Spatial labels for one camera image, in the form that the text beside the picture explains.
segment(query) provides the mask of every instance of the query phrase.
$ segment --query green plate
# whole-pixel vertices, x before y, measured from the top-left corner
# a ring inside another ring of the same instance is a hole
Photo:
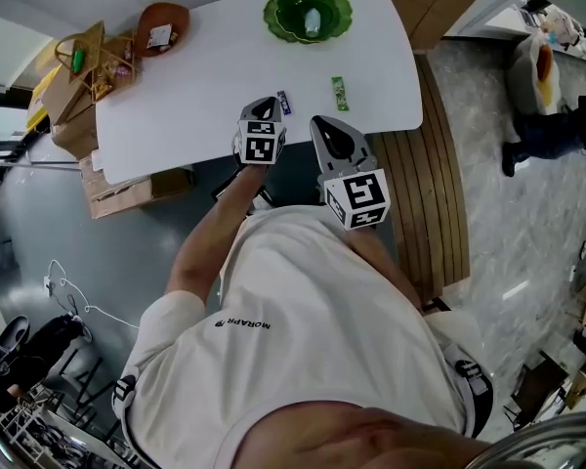
[[[295,35],[293,33],[287,33],[284,31],[282,26],[280,26],[280,24],[277,22],[277,19],[275,18],[275,11],[277,11],[277,0],[270,0],[267,2],[265,10],[263,11],[263,20],[267,23],[267,28],[269,31],[286,42],[297,42]]]
[[[321,15],[319,35],[306,35],[305,18],[315,8]],[[317,43],[345,33],[352,24],[348,0],[270,0],[264,11],[269,30],[287,42]]]

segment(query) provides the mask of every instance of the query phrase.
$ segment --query shoe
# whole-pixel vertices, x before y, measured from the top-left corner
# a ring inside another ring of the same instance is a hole
[[[87,325],[82,320],[82,318],[80,318],[79,316],[73,316],[71,317],[71,320],[75,321],[81,326],[82,336],[85,339],[85,342],[87,344],[91,344],[94,341],[94,336],[91,334],[91,330],[87,328]]]
[[[258,194],[252,200],[252,207],[250,208],[250,214],[254,212],[264,212],[268,210],[274,210],[272,196],[267,192],[265,187],[259,189]]]
[[[501,148],[501,170],[508,177],[515,177],[515,154],[510,143]]]
[[[441,313],[451,311],[449,307],[439,297],[435,297],[429,303],[426,303],[421,308],[424,315],[433,315],[434,313]]]

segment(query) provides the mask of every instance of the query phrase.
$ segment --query person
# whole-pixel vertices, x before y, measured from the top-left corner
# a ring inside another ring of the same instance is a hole
[[[113,393],[126,439],[163,468],[464,467],[487,447],[474,401],[492,406],[475,320],[424,318],[374,231],[326,206],[245,219],[265,176],[238,173],[144,312]]]
[[[27,400],[28,391],[46,378],[71,341],[80,336],[92,341],[82,318],[72,314],[53,318],[37,330],[7,359],[7,372],[0,373],[0,413],[9,411],[20,398]]]
[[[517,115],[514,125],[521,141],[504,143],[502,147],[501,168],[508,177],[514,177],[517,163],[531,156],[554,160],[586,149],[586,96],[579,97],[576,110],[549,115]]]

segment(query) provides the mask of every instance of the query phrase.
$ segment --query black chair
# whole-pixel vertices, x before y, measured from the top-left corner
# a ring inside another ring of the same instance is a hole
[[[520,412],[516,413],[504,407],[506,416],[508,416],[508,412],[515,415],[514,419],[510,419],[513,422],[515,431],[533,422],[546,400],[560,390],[568,377],[566,371],[552,360],[549,355],[543,351],[540,351],[539,355],[542,358],[542,362],[537,367],[528,368],[523,365],[522,374],[518,381],[520,386],[511,395]]]
[[[74,359],[76,354],[78,353],[78,349],[75,349],[67,361],[63,364],[63,367],[59,371],[59,377],[61,377],[65,382],[67,382],[73,389],[75,389],[78,393],[78,396],[75,400],[76,402],[76,411],[74,411],[74,415],[78,417],[78,413],[81,412],[84,408],[87,408],[92,402],[94,402],[97,398],[103,395],[106,391],[108,391],[111,387],[115,385],[113,381],[109,381],[105,384],[99,391],[95,393],[89,393],[88,388],[91,384],[91,381],[98,371],[98,368],[103,363],[102,358],[98,358],[93,367],[90,370],[83,371],[78,375],[72,375],[70,373],[65,372],[65,369],[69,366],[71,361]]]

